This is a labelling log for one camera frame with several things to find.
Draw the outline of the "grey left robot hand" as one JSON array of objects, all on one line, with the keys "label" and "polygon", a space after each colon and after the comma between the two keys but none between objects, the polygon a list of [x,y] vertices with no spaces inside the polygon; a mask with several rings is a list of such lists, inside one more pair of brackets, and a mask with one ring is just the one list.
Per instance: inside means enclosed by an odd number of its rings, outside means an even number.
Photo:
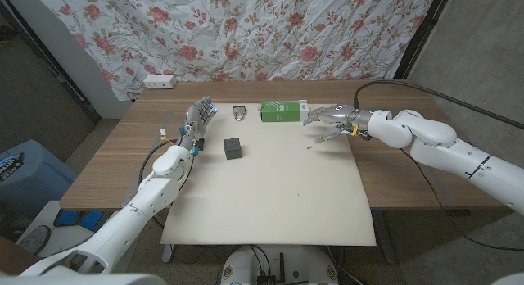
[{"label": "grey left robot hand", "polygon": [[212,103],[210,96],[194,102],[188,109],[183,122],[183,131],[177,145],[192,150],[197,141],[203,138],[206,126],[210,123],[218,109]]}]

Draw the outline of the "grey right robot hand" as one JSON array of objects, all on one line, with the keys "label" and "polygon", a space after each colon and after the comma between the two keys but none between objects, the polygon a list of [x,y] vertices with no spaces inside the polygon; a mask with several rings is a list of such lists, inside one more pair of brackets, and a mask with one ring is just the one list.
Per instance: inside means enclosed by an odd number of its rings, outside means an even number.
[{"label": "grey right robot hand", "polygon": [[371,139],[371,135],[368,133],[368,123],[372,114],[371,111],[355,109],[350,105],[320,107],[309,111],[302,125],[307,126],[317,121],[321,121],[324,124],[333,124],[332,128],[325,130],[314,140],[315,144],[338,138],[341,134],[359,135],[363,140],[368,141]]}]

